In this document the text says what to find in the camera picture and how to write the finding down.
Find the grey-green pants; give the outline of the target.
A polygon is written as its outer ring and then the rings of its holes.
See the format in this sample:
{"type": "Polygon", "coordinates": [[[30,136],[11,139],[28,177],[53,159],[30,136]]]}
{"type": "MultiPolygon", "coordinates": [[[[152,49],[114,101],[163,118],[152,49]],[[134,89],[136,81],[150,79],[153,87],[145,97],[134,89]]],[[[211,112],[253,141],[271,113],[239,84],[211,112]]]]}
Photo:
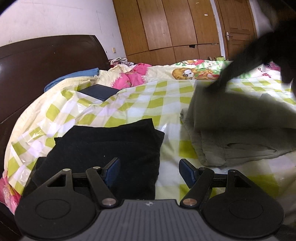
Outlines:
{"type": "Polygon", "coordinates": [[[196,85],[181,121],[204,166],[236,166],[295,151],[295,110],[267,93],[196,85]]]}

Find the folded black garment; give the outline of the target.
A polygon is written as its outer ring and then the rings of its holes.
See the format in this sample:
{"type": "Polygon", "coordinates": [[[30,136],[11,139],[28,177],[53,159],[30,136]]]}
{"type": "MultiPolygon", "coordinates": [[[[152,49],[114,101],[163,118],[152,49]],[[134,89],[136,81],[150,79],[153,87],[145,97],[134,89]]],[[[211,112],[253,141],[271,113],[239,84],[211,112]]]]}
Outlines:
{"type": "Polygon", "coordinates": [[[150,118],[112,128],[74,126],[63,137],[55,138],[55,146],[46,157],[38,158],[23,196],[62,169],[84,173],[119,158],[120,170],[109,188],[117,200],[154,200],[164,137],[150,118]]]}

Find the brown wooden door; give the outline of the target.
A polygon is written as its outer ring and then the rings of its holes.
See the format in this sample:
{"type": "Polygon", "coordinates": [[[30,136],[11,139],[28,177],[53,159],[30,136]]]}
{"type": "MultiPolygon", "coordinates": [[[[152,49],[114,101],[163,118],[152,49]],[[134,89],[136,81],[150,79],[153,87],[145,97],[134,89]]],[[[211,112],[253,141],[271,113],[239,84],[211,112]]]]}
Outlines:
{"type": "Polygon", "coordinates": [[[254,17],[247,0],[217,0],[215,4],[222,24],[226,56],[233,60],[251,41],[257,38],[254,17]],[[232,36],[226,39],[226,32],[232,36]]]}

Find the dark blue flat book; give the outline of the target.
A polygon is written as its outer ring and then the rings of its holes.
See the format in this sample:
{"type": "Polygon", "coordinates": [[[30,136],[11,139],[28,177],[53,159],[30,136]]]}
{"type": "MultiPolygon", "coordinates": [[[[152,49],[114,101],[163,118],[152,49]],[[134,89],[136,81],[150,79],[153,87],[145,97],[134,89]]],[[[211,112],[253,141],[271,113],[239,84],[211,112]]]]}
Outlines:
{"type": "Polygon", "coordinates": [[[91,96],[95,99],[106,101],[110,97],[116,95],[119,90],[116,88],[95,84],[83,90],[79,90],[79,92],[91,96]]]}

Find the green white checkered sheet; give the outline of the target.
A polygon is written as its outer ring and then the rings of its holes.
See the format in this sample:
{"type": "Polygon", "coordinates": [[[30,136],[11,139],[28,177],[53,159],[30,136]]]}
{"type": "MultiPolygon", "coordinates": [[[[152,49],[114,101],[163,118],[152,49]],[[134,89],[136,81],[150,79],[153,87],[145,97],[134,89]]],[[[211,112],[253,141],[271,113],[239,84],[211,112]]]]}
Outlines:
{"type": "MultiPolygon", "coordinates": [[[[179,159],[201,166],[180,122],[180,112],[188,107],[193,95],[194,81],[156,79],[121,90],[102,102],[77,91],[91,86],[92,80],[64,80],[37,98],[18,118],[4,158],[4,178],[11,189],[22,194],[37,158],[47,156],[55,145],[54,138],[62,137],[74,125],[114,127],[152,118],[154,126],[165,133],[156,198],[181,200],[188,188],[177,174],[179,159]]],[[[267,93],[295,110],[290,87],[282,86],[277,77],[234,79],[227,90],[255,96],[267,93]]],[[[295,152],[235,169],[277,198],[285,211],[284,223],[295,225],[295,152]]]]}

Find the cartoon print quilt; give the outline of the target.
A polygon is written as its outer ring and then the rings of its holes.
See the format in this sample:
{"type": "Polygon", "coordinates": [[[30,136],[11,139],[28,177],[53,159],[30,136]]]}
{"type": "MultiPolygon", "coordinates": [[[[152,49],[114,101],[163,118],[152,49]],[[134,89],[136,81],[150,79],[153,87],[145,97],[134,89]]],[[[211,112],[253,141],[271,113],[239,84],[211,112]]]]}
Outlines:
{"type": "Polygon", "coordinates": [[[138,63],[132,66],[118,64],[108,71],[100,70],[92,84],[118,90],[136,87],[156,79],[215,81],[230,61],[185,60],[172,65],[152,66],[138,63]]]}

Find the clutter beside headboard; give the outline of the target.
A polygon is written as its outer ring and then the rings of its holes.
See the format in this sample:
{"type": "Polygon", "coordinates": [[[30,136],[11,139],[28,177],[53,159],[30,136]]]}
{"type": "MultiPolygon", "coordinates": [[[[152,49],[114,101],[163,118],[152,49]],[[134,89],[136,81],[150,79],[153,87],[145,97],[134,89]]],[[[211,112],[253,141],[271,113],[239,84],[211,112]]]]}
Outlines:
{"type": "Polygon", "coordinates": [[[127,66],[133,66],[134,63],[133,62],[129,62],[127,58],[124,57],[117,57],[115,59],[112,59],[109,61],[110,66],[116,66],[118,64],[123,64],[123,65],[127,65],[127,66]]]}

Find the brown wooden wardrobe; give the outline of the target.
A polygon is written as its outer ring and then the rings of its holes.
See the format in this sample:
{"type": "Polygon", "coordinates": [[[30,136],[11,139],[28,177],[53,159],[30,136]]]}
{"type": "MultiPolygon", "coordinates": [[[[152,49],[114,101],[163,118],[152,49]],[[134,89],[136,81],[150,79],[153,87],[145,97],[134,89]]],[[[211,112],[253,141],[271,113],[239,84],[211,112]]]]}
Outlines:
{"type": "Polygon", "coordinates": [[[114,0],[128,61],[151,65],[221,56],[210,1],[114,0]]]}

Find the dark wooden headboard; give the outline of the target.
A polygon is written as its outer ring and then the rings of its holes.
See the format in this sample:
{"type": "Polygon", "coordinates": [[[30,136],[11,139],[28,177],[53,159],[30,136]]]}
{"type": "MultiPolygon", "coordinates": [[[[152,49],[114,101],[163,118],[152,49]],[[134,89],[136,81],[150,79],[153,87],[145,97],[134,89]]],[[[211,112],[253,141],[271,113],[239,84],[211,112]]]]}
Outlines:
{"type": "Polygon", "coordinates": [[[21,113],[58,77],[81,70],[109,69],[94,35],[43,37],[1,47],[1,166],[21,113]]]}

